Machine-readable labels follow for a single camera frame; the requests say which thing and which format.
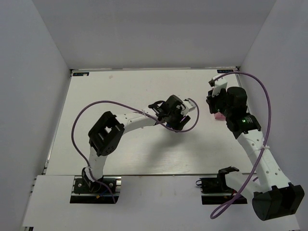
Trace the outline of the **pink plastic box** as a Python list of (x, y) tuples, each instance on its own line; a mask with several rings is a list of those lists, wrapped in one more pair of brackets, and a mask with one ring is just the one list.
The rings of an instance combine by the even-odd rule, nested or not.
[(221, 120), (221, 121), (225, 121), (226, 120), (226, 117), (223, 114), (221, 114), (221, 113), (214, 114), (214, 118), (216, 120)]

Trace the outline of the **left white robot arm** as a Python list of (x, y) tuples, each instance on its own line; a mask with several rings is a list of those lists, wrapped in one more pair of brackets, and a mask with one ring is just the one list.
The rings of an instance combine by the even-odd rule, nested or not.
[(103, 182), (103, 169), (107, 156), (115, 151), (122, 136), (139, 128), (164, 125), (175, 132), (183, 131), (190, 121), (188, 113), (195, 110), (192, 100), (181, 100), (171, 95), (166, 101), (157, 101), (142, 110), (133, 110), (132, 113), (114, 115), (107, 111), (90, 129), (90, 157), (89, 166), (82, 170), (82, 179), (91, 193), (97, 192)]

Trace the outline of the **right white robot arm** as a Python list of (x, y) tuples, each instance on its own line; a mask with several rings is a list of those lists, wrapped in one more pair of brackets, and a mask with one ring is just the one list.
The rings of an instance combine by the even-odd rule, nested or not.
[(256, 117), (247, 111), (247, 94), (240, 87), (216, 87), (206, 98), (210, 113), (222, 113), (227, 128), (245, 150), (257, 174), (258, 183), (249, 181), (236, 167), (220, 169), (218, 185), (223, 191), (239, 192), (262, 221), (296, 213), (304, 198), (301, 185), (293, 185), (265, 146), (261, 126)]

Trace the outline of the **right blue table label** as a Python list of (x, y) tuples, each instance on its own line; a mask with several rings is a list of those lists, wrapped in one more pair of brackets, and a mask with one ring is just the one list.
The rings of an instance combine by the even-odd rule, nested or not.
[(225, 74), (225, 73), (231, 73), (231, 72), (233, 72), (234, 70), (232, 70), (232, 69), (218, 69), (217, 70), (217, 73), (219, 73), (219, 74)]

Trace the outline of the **blue table label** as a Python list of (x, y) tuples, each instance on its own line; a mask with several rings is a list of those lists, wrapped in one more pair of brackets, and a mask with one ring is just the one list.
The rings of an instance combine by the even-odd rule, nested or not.
[(217, 70), (217, 73), (219, 73), (219, 74), (225, 74), (225, 73), (231, 73), (231, 72), (233, 72), (234, 70), (232, 70), (232, 69), (218, 69)]
[(74, 77), (83, 77), (83, 76), (89, 76), (89, 72), (74, 72), (73, 76)]

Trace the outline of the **left blue table label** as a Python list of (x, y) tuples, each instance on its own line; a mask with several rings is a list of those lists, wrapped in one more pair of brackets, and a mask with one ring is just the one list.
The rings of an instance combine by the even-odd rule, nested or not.
[(83, 76), (89, 76), (89, 72), (74, 72), (73, 76), (74, 77), (83, 77)]

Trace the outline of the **aluminium table edge rail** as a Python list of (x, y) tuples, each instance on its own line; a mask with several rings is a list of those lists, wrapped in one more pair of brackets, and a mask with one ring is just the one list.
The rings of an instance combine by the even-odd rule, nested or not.
[[(240, 72), (240, 68), (237, 66), (235, 71)], [(239, 87), (242, 87), (241, 80), (240, 80), (240, 74), (236, 74), (236, 79), (237, 79)]]

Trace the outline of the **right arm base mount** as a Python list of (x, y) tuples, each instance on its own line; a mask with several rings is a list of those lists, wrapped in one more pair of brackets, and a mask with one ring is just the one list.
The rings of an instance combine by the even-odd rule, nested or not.
[(195, 184), (201, 189), (202, 205), (222, 205), (237, 193), (231, 188), (222, 189), (214, 177), (200, 178)]

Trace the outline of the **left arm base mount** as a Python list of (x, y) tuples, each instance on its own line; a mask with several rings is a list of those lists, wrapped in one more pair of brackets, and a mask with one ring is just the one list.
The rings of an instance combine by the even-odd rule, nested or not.
[[(121, 177), (104, 177), (104, 183), (111, 189), (115, 202), (118, 201), (121, 189)], [(114, 204), (112, 195), (105, 186), (98, 184), (89, 189), (81, 176), (75, 177), (70, 196), (71, 204)]]

